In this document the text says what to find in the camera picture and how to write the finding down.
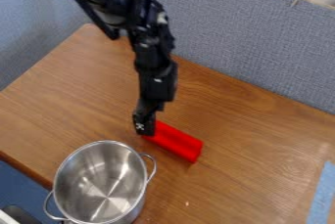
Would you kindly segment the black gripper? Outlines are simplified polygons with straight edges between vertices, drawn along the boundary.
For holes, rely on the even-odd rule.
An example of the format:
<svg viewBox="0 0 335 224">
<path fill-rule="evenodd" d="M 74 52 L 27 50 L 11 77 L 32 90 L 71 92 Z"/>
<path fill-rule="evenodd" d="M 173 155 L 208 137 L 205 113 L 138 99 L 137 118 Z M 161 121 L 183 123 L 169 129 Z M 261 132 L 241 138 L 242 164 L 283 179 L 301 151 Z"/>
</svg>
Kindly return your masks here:
<svg viewBox="0 0 335 224">
<path fill-rule="evenodd" d="M 139 135 L 153 136 L 155 111 L 175 97 L 178 65 L 170 56 L 137 53 L 135 70 L 139 75 L 139 100 L 132 114 L 134 128 Z"/>
</svg>

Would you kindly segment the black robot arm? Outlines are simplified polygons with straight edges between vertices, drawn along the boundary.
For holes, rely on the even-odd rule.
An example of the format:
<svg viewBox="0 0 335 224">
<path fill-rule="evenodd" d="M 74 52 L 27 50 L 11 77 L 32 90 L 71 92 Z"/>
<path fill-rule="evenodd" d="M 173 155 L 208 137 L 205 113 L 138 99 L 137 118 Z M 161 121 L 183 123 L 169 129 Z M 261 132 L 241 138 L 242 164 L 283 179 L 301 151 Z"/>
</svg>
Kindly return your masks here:
<svg viewBox="0 0 335 224">
<path fill-rule="evenodd" d="M 118 39 L 122 33 L 128 36 L 139 76 L 132 123 L 139 135 L 151 136 L 157 130 L 155 114 L 174 100 L 178 81 L 178 65 L 171 58 L 175 38 L 163 6 L 157 0 L 75 1 L 110 39 Z"/>
</svg>

